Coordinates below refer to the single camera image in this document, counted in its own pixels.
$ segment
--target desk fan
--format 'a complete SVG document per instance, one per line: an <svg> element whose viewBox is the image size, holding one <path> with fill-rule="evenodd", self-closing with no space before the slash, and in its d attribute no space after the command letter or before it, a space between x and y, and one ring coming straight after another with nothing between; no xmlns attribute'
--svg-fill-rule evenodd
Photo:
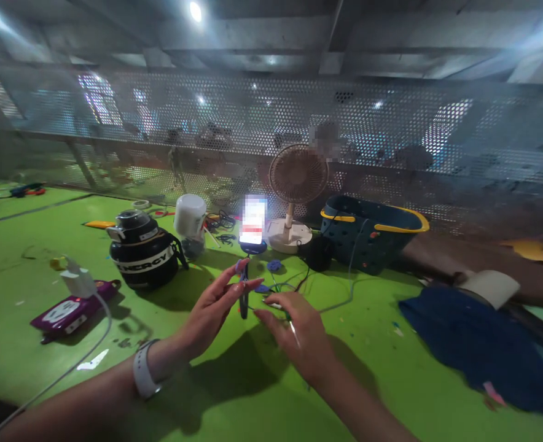
<svg viewBox="0 0 543 442"><path fill-rule="evenodd" d="M329 167L308 144L282 149L271 162L270 184L276 196L288 203L286 218L273 219L267 226L267 243L278 252L294 255L298 245L313 237L310 229L294 221L294 205L309 203L321 194L329 178Z"/></svg>

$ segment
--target purple power bank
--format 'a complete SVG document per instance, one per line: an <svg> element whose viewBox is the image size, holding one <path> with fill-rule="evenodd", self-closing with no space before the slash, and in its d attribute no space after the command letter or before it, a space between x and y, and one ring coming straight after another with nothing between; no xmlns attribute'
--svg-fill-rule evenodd
<svg viewBox="0 0 543 442"><path fill-rule="evenodd" d="M122 283L118 279L113 281L96 279L95 285L98 288L98 294L105 302L108 302L118 293ZM34 318L30 325L42 330L44 334L42 344L47 344L55 339L71 335L100 308L101 304L95 296L87 299L70 296Z"/></svg>

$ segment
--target fan base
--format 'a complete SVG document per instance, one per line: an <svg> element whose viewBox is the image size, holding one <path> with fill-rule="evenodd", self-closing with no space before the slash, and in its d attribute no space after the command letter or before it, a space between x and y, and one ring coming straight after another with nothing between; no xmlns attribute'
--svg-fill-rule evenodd
<svg viewBox="0 0 543 442"><path fill-rule="evenodd" d="M286 219L271 220L266 229L266 242L273 250L281 253L295 255L298 245L308 244L313 239L311 230L301 222L293 221L292 228L286 228Z"/></svg>

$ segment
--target yellow basket handle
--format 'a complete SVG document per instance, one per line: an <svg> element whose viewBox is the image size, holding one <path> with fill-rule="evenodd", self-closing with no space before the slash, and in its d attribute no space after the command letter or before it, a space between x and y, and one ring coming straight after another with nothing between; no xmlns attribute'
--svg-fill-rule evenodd
<svg viewBox="0 0 543 442"><path fill-rule="evenodd" d="M417 218L419 218L419 221L421 221L421 227L419 227L418 229L404 229L404 228L389 226L389 225L384 225L384 224L376 224L374 226L375 230L388 231L388 232L393 232L393 233L421 233L421 232L425 232L425 231L429 230L429 221L427 221L427 218L424 217L419 212L415 212L415 211L412 211L410 209L405 209L404 207L397 207L397 206L390 206L390 207L394 207L396 209L400 209L400 210L403 210L405 212L412 213ZM338 217L333 218L332 216L329 216L329 215L327 215L325 213L325 209L321 210L321 216L323 218L327 218L327 219L330 219L330 220L334 219L335 221L344 221L344 222L355 222L356 221L356 218L351 217L351 216L343 216L343 217L338 216Z"/></svg>
<svg viewBox="0 0 543 442"><path fill-rule="evenodd" d="M321 216L323 218L330 219L331 221L344 221L344 222L355 222L355 217L332 217L325 213L325 209L321 210Z"/></svg>

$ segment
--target wrist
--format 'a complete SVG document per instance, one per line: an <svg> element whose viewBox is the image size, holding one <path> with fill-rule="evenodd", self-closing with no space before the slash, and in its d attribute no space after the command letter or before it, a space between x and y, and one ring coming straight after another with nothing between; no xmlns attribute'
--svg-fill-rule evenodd
<svg viewBox="0 0 543 442"><path fill-rule="evenodd" d="M187 346L178 336L170 336L154 343L147 356L149 371L158 384L189 363Z"/></svg>
<svg viewBox="0 0 543 442"><path fill-rule="evenodd" d="M323 363L320 370L318 370L314 376L310 379L306 379L307 383L320 393L321 390L328 389L339 379L343 369L344 367L343 364L341 364L341 361L339 361L336 356L333 356L330 360Z"/></svg>

